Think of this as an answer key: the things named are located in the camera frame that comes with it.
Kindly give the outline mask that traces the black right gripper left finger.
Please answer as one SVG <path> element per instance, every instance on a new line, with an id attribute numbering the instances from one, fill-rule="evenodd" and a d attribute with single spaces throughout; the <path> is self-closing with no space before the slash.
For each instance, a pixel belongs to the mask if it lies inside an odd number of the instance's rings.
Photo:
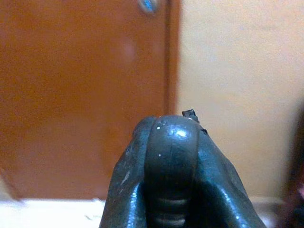
<path id="1" fill-rule="evenodd" d="M 146 228 L 144 160 L 154 116 L 143 118 L 114 167 L 99 227 Z"/>

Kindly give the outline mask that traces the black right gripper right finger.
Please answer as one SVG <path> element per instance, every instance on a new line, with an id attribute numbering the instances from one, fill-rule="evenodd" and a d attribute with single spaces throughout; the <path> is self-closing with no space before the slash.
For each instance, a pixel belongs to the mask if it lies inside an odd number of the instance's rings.
<path id="1" fill-rule="evenodd" d="M 263 228 L 230 160 L 199 128 L 198 163 L 186 228 Z"/>

